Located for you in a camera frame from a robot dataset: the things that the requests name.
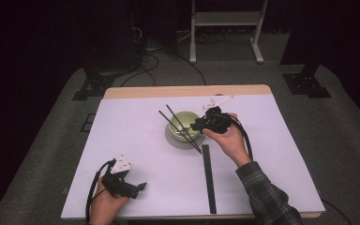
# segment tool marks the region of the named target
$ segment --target person's right hand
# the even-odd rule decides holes
[[[231,117],[236,118],[235,113],[229,113]],[[203,129],[202,132],[217,142],[223,152],[235,163],[241,167],[251,161],[247,148],[245,147],[245,139],[241,131],[233,124],[223,134],[216,133],[210,129]]]

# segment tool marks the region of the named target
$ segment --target white paper sheet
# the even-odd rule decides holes
[[[210,216],[203,156],[192,146],[176,142],[167,130],[168,104],[177,113],[203,116],[202,105],[228,97],[149,97],[103,99],[75,173],[62,218],[84,218],[87,194],[101,165],[120,155],[132,164],[125,178],[132,185],[147,182],[136,200],[120,211],[120,218]],[[316,188],[273,95],[235,96],[220,106],[237,113],[249,136],[254,160],[270,180],[288,193],[299,212],[322,212]],[[210,146],[218,215],[251,215],[236,166],[219,146]]]

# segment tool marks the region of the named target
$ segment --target gray carpet floor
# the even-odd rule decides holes
[[[261,34],[259,45],[264,64],[257,65],[248,39],[228,35],[216,44],[197,45],[194,66],[209,85],[258,83],[270,86],[322,198],[341,209],[353,224],[360,225],[360,110],[344,91],[338,77],[325,67],[318,69],[316,78],[331,98],[291,94],[282,74],[297,73],[302,66],[279,65],[288,37],[288,34]],[[159,59],[158,66],[151,71],[156,85],[203,85],[194,67],[165,51],[151,52]],[[188,45],[179,45],[179,52],[188,58]],[[143,56],[142,60],[147,69],[156,64],[152,56]],[[120,86],[132,74],[115,79],[113,86]],[[81,127],[87,115],[97,111],[101,100],[101,97],[71,100],[85,79],[80,68],[58,97],[0,202],[0,224],[84,224],[83,220],[63,220],[60,216],[88,136],[87,132],[81,132]],[[125,83],[125,86],[151,85],[153,81],[146,73]],[[305,223],[347,224],[332,207],[326,204],[325,208],[326,212],[320,217],[305,219]],[[122,222],[206,224],[203,221]],[[250,222],[221,220],[211,224]]]

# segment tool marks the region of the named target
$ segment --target plaid shirt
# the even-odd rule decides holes
[[[236,170],[249,195],[253,215],[259,224],[303,224],[299,212],[288,205],[288,195],[271,184],[257,162]]]

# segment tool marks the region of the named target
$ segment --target person's left hand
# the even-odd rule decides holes
[[[104,185],[101,184],[101,177],[100,177],[97,182],[97,191],[96,191],[96,194],[98,194],[98,196],[96,196],[96,198],[93,199],[91,204],[89,224],[93,224],[93,225],[110,224],[115,219],[118,211],[129,200],[128,197],[113,196],[108,190],[102,191],[104,188],[105,188]]]

